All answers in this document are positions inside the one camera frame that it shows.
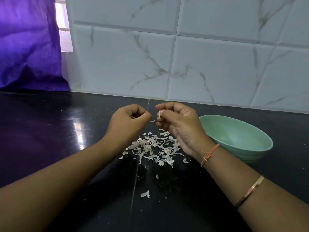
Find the purple curtain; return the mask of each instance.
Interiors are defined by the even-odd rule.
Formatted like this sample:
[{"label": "purple curtain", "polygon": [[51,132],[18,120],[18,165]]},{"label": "purple curtain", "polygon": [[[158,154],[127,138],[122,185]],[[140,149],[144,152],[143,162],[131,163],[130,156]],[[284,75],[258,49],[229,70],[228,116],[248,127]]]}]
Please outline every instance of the purple curtain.
[{"label": "purple curtain", "polygon": [[0,0],[0,90],[69,91],[55,0]]}]

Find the hand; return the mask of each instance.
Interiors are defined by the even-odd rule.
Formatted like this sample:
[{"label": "hand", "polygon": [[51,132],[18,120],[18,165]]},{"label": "hand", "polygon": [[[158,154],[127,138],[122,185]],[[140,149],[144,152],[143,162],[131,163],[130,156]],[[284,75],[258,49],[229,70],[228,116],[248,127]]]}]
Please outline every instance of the hand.
[{"label": "hand", "polygon": [[156,105],[156,109],[161,116],[157,118],[157,127],[169,131],[177,138],[183,151],[196,160],[199,159],[202,151],[208,151],[205,147],[214,145],[191,107],[169,102]]},{"label": "hand", "polygon": [[137,138],[150,119],[151,114],[137,104],[119,108],[111,117],[106,134],[100,142],[118,154]]}]

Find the backsplash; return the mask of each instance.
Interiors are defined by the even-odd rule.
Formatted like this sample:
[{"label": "backsplash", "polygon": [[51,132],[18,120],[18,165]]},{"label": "backsplash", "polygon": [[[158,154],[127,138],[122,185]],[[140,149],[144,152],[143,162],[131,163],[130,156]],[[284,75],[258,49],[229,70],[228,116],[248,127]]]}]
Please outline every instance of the backsplash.
[{"label": "backsplash", "polygon": [[78,63],[69,81],[81,92],[309,113],[308,7],[67,0]]}]

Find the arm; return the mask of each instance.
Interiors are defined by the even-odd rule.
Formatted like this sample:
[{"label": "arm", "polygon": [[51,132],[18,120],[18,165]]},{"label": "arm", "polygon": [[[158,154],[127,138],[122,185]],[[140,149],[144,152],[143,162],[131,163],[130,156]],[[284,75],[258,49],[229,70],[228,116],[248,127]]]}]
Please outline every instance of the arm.
[{"label": "arm", "polygon": [[98,143],[1,188],[0,231],[43,231],[150,119],[151,114],[138,105],[120,108]]},{"label": "arm", "polygon": [[[215,143],[204,132],[194,109],[180,103],[156,106],[161,118],[157,126],[171,132],[184,152],[202,162],[202,152]],[[235,205],[259,178],[259,173],[225,151],[217,148],[203,167]],[[260,186],[238,209],[253,231],[308,231],[309,206],[264,179]]]}]

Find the plastic bowl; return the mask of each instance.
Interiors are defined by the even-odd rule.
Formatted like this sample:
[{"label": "plastic bowl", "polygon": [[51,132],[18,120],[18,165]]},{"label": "plastic bowl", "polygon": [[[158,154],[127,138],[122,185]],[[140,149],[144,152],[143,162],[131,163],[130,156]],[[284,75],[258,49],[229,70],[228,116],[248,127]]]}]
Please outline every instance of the plastic bowl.
[{"label": "plastic bowl", "polygon": [[272,139],[266,133],[241,120],[205,115],[200,121],[215,143],[245,163],[259,160],[273,147]]}]

